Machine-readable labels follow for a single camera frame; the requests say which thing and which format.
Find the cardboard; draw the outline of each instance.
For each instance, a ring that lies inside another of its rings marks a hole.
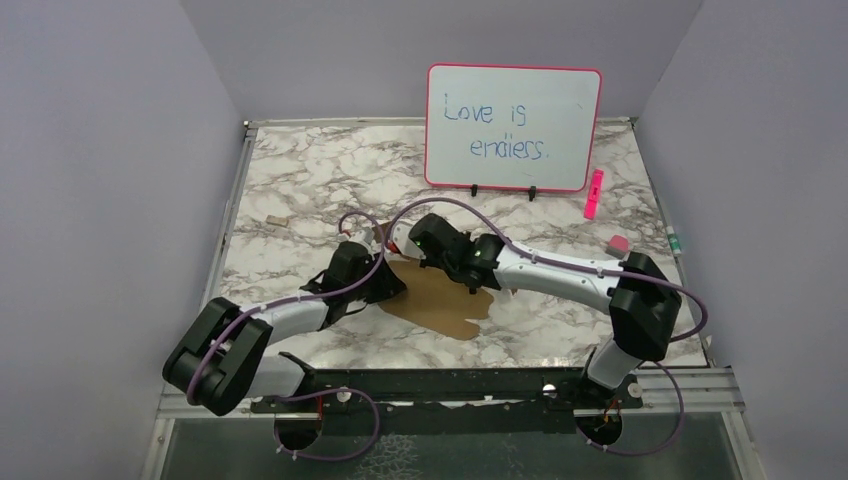
[[[406,283],[407,291],[380,302],[384,312],[457,340],[471,340],[480,333],[480,326],[468,319],[489,318],[492,294],[479,289],[471,295],[445,272],[421,268],[417,261],[390,260],[388,264]]]

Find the pink object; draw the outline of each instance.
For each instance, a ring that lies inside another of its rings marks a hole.
[[[497,65],[497,64],[474,64],[474,63],[434,63],[430,65],[430,68],[427,69],[427,98],[430,98],[430,70],[433,67],[483,67],[483,68],[517,68],[524,70],[574,70],[579,72],[594,72],[598,74],[598,101],[595,102],[595,123],[592,125],[592,139],[593,141],[589,142],[589,156],[586,157],[586,175],[584,176],[583,186],[578,188],[577,190],[566,190],[562,188],[539,188],[538,192],[560,192],[560,193],[574,193],[583,190],[586,187],[586,180],[589,177],[589,159],[592,158],[592,146],[595,143],[595,125],[598,123],[598,109],[601,107],[601,90],[604,87],[604,76],[601,75],[601,71],[597,68],[577,68],[577,67],[532,67],[526,65]],[[434,187],[453,187],[453,188],[469,188],[472,185],[460,185],[460,184],[452,184],[452,183],[435,183],[431,182],[429,178],[427,178],[427,120],[430,117],[430,107],[428,105],[427,110],[424,113],[424,180]],[[498,185],[479,185],[480,188],[491,188],[495,190],[520,190],[527,191],[527,187],[505,187]]]
[[[630,251],[630,242],[621,235],[613,235],[609,243],[607,243],[607,253],[615,258],[624,258],[627,252]]]
[[[583,211],[583,216],[589,220],[595,218],[595,210],[598,209],[598,202],[601,201],[601,183],[603,181],[604,171],[596,168],[595,173],[592,174],[592,183],[589,185],[589,198],[586,199],[586,209]]]

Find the pink eraser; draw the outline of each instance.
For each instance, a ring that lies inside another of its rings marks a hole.
[[[630,242],[621,235],[613,235],[609,243],[607,243],[606,251],[613,257],[624,258],[627,256],[627,252],[630,251]]]
[[[589,198],[586,199],[586,209],[583,210],[583,216],[592,220],[595,218],[595,210],[598,209],[598,202],[601,201],[601,182],[604,181],[604,171],[596,168],[592,173],[592,183],[589,185]]]

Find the table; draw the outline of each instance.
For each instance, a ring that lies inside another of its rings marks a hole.
[[[624,235],[679,283],[665,226],[627,121],[600,121],[591,168],[605,172],[594,220],[583,218],[586,193],[526,194],[434,189],[423,176],[423,125],[266,126],[257,132],[238,213],[229,236],[220,293],[238,304],[293,294],[326,268],[338,243],[335,225],[357,208],[388,220],[413,200],[446,196],[481,210],[510,238],[551,252],[611,258],[604,245]],[[485,233],[454,205],[421,207],[473,236]],[[284,217],[286,227],[265,222]],[[266,355],[290,352],[318,368],[464,368],[581,366],[611,334],[609,317],[575,302],[535,292],[491,292],[480,335],[459,341],[389,315],[377,307],[321,332],[286,339]],[[694,326],[688,306],[675,333]],[[672,344],[666,363],[704,366],[699,340]]]

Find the gray wall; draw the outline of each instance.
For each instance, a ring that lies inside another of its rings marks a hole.
[[[706,0],[637,126],[774,480],[848,469],[846,25],[844,0]]]
[[[0,5],[0,465],[126,479],[241,118],[177,0]]]
[[[250,119],[424,116],[436,62],[592,66],[639,115],[701,0],[182,0]]]

